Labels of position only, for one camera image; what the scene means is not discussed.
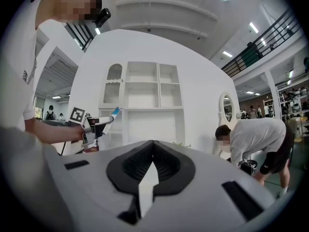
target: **backpack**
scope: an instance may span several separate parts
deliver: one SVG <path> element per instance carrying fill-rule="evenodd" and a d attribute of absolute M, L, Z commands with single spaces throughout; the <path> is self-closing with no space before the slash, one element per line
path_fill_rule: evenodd
<path fill-rule="evenodd" d="M 54 112 L 52 112 L 51 114 L 47 111 L 47 115 L 46 115 L 46 120 L 54 120 L 54 116 L 53 116 Z"/>

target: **black metal railing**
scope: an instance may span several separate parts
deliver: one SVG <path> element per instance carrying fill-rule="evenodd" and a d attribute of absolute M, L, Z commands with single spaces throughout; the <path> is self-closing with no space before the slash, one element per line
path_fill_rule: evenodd
<path fill-rule="evenodd" d="M 238 74 L 287 41 L 300 28 L 292 11 L 285 11 L 260 37 L 248 43 L 248 47 L 226 64 L 222 70 L 230 77 Z"/>
<path fill-rule="evenodd" d="M 75 24 L 70 22 L 67 23 L 65 28 L 79 47 L 85 52 L 94 38 L 87 25 L 84 23 Z"/>

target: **black shorts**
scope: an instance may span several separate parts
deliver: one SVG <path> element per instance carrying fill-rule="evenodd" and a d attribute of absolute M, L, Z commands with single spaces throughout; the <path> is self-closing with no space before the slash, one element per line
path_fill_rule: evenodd
<path fill-rule="evenodd" d="M 289 125 L 285 124 L 286 133 L 284 140 L 277 152 L 269 152 L 260 168 L 261 174 L 272 174 L 282 171 L 287 160 L 290 157 L 291 148 L 293 147 L 293 133 Z"/>

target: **sock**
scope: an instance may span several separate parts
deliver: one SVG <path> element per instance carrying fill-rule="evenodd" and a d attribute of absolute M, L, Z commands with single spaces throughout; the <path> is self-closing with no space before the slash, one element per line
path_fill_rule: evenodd
<path fill-rule="evenodd" d="M 288 187 L 281 188 L 280 197 L 281 197 L 282 195 L 286 194 L 287 190 L 288 190 Z"/>

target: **arched cabinet door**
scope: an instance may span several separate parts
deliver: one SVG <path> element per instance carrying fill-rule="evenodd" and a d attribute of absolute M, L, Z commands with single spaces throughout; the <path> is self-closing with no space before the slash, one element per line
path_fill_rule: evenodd
<path fill-rule="evenodd" d="M 124 107 L 125 92 L 124 64 L 115 63 L 110 66 L 100 95 L 99 109 Z"/>

